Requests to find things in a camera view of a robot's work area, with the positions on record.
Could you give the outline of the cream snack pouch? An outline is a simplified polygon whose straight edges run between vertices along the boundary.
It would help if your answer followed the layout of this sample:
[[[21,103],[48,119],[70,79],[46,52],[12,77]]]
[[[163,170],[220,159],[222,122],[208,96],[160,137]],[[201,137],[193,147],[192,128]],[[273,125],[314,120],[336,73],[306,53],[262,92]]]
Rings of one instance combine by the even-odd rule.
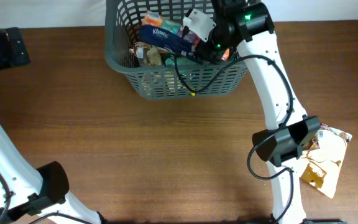
[[[303,148],[300,179],[333,198],[352,134],[322,123]]]

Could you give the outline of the orange spaghetti pasta packet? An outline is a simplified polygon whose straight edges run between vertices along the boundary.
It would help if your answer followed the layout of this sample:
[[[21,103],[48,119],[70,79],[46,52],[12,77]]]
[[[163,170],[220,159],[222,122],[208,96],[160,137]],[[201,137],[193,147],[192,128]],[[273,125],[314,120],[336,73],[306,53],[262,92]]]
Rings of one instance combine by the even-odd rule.
[[[227,61],[229,59],[230,56],[230,48],[226,49],[225,52],[223,53],[221,60],[222,61]]]

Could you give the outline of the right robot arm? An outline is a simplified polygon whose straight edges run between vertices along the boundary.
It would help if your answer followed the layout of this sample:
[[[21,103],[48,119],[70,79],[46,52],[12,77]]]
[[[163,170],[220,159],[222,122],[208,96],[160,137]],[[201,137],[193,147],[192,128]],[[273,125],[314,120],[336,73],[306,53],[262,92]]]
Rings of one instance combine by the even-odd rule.
[[[305,223],[300,193],[303,146],[319,128],[319,119],[308,116],[290,85],[267,6],[246,1],[212,1],[214,17],[191,9],[183,25],[204,42],[199,54],[234,47],[247,66],[263,107],[266,130],[252,137],[247,157],[249,172],[257,179],[251,161],[258,155],[268,167],[273,191],[273,223]]]

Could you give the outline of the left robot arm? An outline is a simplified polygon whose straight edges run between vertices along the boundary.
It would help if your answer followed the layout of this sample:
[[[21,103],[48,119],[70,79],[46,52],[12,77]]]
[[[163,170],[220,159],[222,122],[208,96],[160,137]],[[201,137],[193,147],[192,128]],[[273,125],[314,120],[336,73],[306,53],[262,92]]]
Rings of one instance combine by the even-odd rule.
[[[27,65],[30,58],[17,27],[0,30],[0,70]],[[67,174],[53,161],[33,168],[0,125],[0,223],[24,215],[55,223],[107,223],[70,192]]]

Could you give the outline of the light teal tissue packet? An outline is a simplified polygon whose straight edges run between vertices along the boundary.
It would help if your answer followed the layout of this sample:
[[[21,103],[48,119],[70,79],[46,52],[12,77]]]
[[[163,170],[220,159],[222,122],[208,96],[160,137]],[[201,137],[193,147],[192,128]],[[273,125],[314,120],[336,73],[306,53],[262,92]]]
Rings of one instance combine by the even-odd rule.
[[[164,63],[165,63],[166,66],[174,67],[175,66],[175,56],[174,55],[169,56],[168,58],[165,59]],[[185,65],[200,65],[199,63],[194,62],[194,61],[189,60],[189,59],[184,58],[184,57],[178,57],[176,64],[178,66],[182,66],[182,65],[183,66],[185,66]]]

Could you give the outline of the beige chocolate snack pouch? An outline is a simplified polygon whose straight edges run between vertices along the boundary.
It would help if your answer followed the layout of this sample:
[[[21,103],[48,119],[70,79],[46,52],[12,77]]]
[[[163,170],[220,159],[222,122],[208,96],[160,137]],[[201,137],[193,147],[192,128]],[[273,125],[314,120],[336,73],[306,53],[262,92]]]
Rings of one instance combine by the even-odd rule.
[[[136,42],[129,52],[137,59],[141,71],[126,75],[134,90],[143,98],[185,98],[187,89],[177,78],[173,67],[164,61],[170,53],[144,42]]]

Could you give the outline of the blue tissue multipack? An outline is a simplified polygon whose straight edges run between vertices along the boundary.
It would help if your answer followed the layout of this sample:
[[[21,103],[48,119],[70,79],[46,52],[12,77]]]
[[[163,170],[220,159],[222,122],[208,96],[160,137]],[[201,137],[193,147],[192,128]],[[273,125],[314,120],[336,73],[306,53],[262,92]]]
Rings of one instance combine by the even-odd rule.
[[[139,28],[139,40],[194,62],[200,61],[195,52],[201,39],[187,27],[156,12],[145,13]]]

